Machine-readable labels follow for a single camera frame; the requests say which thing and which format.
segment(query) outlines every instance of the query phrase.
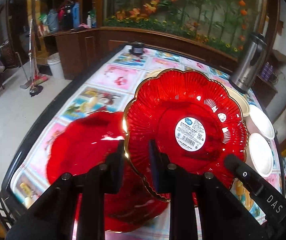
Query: scalloped red plate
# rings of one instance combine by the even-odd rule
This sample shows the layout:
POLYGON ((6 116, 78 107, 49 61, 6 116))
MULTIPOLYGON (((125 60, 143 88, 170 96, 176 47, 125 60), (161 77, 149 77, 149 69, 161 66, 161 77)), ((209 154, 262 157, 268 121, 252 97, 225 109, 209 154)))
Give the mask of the scalloped red plate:
MULTIPOLYGON (((123 112, 97 111, 70 123, 53 142, 46 166, 50 184, 65 172, 79 175, 103 163, 124 139, 123 112)), ((122 187, 118 194, 105 194, 105 230, 128 232, 160 215, 167 203, 152 197, 138 177, 124 163, 122 187)))
MULTIPOLYGON (((213 172, 231 188, 234 177, 223 160, 233 153, 244 161, 248 134, 239 105, 221 83, 194 70, 162 71, 139 85, 123 119, 125 151, 152 194, 150 139, 171 162, 194 174, 213 172)), ((169 195, 157 196, 169 201, 169 195)))

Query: floral mural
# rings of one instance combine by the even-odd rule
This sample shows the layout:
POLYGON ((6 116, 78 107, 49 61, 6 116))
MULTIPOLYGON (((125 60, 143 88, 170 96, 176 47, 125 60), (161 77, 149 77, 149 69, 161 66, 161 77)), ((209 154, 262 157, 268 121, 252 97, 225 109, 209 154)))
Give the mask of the floral mural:
POLYGON ((160 31, 238 57, 259 15, 258 0, 104 0, 105 26, 160 31))

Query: screw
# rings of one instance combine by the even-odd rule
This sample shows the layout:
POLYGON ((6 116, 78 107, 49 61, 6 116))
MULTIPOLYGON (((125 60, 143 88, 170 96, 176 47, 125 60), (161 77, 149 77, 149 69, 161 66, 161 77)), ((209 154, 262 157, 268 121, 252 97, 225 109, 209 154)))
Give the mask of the screw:
POLYGON ((167 165, 167 168, 168 168, 169 170, 175 170, 175 169, 176 169, 176 165, 175 165, 174 163, 169 163, 169 164, 167 165))
POLYGON ((107 164, 105 164, 105 163, 100 164, 99 167, 100 167, 100 170, 101 170, 101 171, 107 170, 107 164))
POLYGON ((212 178, 214 178, 214 175, 211 172, 206 172, 206 173, 204 173, 204 177, 207 179, 212 179, 212 178))
POLYGON ((67 173, 64 173, 64 174, 62 175, 62 179, 63 179, 63 180, 68 180, 68 179, 71 178, 71 176, 72 176, 72 175, 67 172, 67 173))

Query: table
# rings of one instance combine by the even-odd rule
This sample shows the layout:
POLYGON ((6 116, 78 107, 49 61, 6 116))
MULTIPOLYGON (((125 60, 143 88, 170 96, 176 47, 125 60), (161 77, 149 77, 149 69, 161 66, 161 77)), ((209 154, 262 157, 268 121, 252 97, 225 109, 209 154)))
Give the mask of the table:
MULTIPOLYGON (((123 111, 126 104, 134 97, 139 83, 150 72, 157 69, 177 68, 181 70, 196 69, 210 79, 232 88, 227 79, 229 75, 182 55, 154 50, 146 46, 142 57, 128 53, 129 45, 120 46, 99 64, 81 74, 72 81, 46 108, 37 119, 19 147, 14 160, 2 184, 2 198, 15 217, 20 217, 25 206, 30 206, 50 186, 46 179, 46 163, 51 144, 65 127, 87 113, 97 110, 123 111)), ((253 91, 244 95, 249 104, 261 106, 253 91)), ((284 194, 282 183, 283 163, 280 165, 277 140, 268 140, 273 153, 273 171, 266 178, 279 192, 284 194)), ((249 197, 241 182, 236 180, 232 193, 262 224, 265 214, 249 197)), ((157 218, 147 222, 143 227, 123 234, 106 232, 106 238, 113 239, 168 239, 170 225, 170 207, 157 218)), ((202 237, 198 209, 195 209, 199 238, 202 237)))

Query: patterned tablecloth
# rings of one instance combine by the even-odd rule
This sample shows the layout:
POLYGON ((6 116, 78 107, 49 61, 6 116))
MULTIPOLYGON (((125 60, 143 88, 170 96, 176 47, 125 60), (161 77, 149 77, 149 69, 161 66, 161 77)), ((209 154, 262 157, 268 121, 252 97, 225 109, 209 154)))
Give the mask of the patterned tablecloth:
MULTIPOLYGON (((128 53, 130 46, 125 46, 111 60, 102 65, 57 112, 54 118, 44 128, 43 132, 29 151, 22 165, 13 175, 11 190, 17 199, 26 206, 31 205, 50 185, 46 178, 46 164, 51 144, 55 137, 64 131, 65 127, 75 119, 85 117, 87 113, 105 109, 108 111, 123 111, 126 104, 134 97, 139 83, 146 76, 158 69, 177 68, 181 70, 196 69, 211 79, 216 79, 227 87, 228 75, 184 57, 169 53, 144 49, 141 57, 128 53)), ((252 90, 244 95, 249 104, 259 108, 260 105, 252 90)), ((282 192, 280 163, 274 140, 269 140, 273 153, 273 171, 266 178, 279 192, 282 192)), ((249 197, 249 193, 238 180, 235 181, 232 193, 261 224, 264 213, 249 197)), ((198 222, 199 239, 202 238, 198 209, 195 209, 198 222)), ((116 234, 106 232, 106 239, 168 239, 170 229, 170 206, 157 218, 147 222, 141 228, 116 234)))

